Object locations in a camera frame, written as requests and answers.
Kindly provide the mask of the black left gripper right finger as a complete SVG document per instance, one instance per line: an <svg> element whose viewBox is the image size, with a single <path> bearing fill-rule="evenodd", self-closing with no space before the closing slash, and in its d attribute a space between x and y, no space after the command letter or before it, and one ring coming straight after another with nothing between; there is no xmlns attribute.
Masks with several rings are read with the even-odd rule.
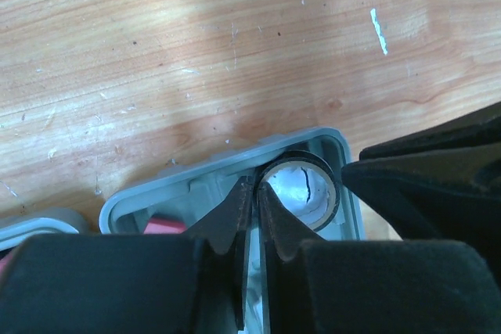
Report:
<svg viewBox="0 0 501 334"><path fill-rule="evenodd" d="M497 333L500 291L456 241L328 241L258 189L267 333Z"/></svg>

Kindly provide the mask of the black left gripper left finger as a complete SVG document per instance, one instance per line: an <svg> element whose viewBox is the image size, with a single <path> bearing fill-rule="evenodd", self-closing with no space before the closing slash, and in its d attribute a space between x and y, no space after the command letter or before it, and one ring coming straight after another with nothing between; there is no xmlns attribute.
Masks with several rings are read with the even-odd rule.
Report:
<svg viewBox="0 0 501 334"><path fill-rule="evenodd" d="M4 333L236 333L254 182L179 235L35 235L1 277Z"/></svg>

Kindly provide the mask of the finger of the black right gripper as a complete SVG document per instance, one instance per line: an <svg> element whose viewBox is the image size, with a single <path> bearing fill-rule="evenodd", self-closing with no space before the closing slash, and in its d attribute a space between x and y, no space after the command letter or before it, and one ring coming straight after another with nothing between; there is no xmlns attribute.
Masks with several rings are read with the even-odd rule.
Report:
<svg viewBox="0 0 501 334"><path fill-rule="evenodd" d="M346 188L407 239L500 239L500 104L365 148Z"/></svg>

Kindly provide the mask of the pink utility knife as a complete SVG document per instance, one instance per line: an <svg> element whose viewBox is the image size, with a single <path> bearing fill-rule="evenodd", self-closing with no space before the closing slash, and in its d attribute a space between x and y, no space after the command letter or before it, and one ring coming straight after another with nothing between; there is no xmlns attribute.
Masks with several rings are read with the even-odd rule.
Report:
<svg viewBox="0 0 501 334"><path fill-rule="evenodd" d="M185 230L186 225L182 221L162 217L151 217L148 220L143 233L176 235L183 233Z"/></svg>

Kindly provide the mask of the grey plastic tool case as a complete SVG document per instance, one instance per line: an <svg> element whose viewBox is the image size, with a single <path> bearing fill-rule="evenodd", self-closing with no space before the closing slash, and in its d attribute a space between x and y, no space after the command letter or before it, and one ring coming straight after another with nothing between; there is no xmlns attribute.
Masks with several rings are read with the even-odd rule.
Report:
<svg viewBox="0 0 501 334"><path fill-rule="evenodd" d="M336 216L325 228L314 232L328 240L363 239L365 232L359 202L341 184L341 168L351 159L348 144L339 131L328 127L273 136L249 149L224 153L189 167L170 168L160 177L116 192L101 209L100 232L97 235L169 235L144 234L143 230L151 217L182 221L187 230L219 205L240 178L252 178L253 208L248 234L244 327L236 333L267 333L264 326L257 194L261 185L269 184L259 181L258 175L268 163L290 150L304 150L323 158L340 184L341 201ZM13 252L27 239L47 234L89 235L81 230L78 214L56 208L27 219L15 218L4 223L1 247L9 250L10 260Z"/></svg>

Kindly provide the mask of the black electrical tape roll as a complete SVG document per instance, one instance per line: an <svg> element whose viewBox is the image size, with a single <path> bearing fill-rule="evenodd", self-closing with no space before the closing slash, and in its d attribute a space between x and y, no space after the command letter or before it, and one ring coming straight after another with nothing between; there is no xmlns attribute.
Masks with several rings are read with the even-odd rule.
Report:
<svg viewBox="0 0 501 334"><path fill-rule="evenodd" d="M340 184L329 164L314 153L286 151L263 168L258 180L268 183L285 209L315 232L338 212Z"/></svg>

